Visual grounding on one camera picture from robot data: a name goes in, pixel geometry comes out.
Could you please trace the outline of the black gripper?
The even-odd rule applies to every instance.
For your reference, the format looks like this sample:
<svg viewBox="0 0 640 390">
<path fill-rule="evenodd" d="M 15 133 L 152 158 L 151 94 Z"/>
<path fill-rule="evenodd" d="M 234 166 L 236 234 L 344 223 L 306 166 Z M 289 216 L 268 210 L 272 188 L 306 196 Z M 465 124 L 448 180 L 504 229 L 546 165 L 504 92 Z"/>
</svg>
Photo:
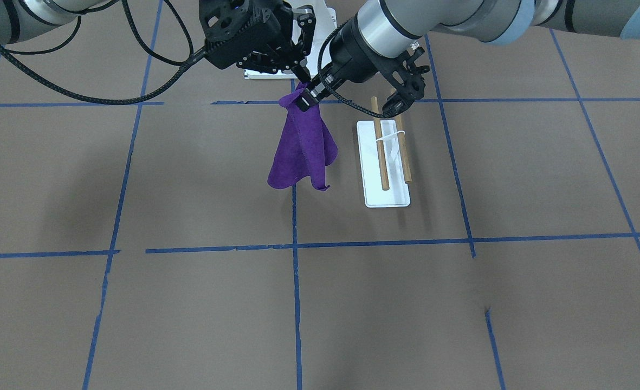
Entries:
<svg viewBox="0 0 640 390">
<path fill-rule="evenodd" d="M 199 51 L 218 69 L 292 74 L 312 52 L 316 15 L 312 5 L 285 1 L 200 1 L 205 46 Z"/>
<path fill-rule="evenodd" d="M 307 113 L 331 92 L 323 86 L 322 81 L 337 91 L 345 82 L 362 83 L 373 77 L 378 69 L 372 62 L 374 52 L 364 41 L 359 31 L 358 22 L 345 22 L 333 30 L 322 43 L 319 54 L 325 54 L 329 49 L 329 62 L 323 66 L 316 77 L 312 78 L 307 67 L 307 60 L 297 60 L 293 63 L 292 73 L 302 83 L 309 84 L 305 93 L 296 99 L 296 107 Z"/>
</svg>

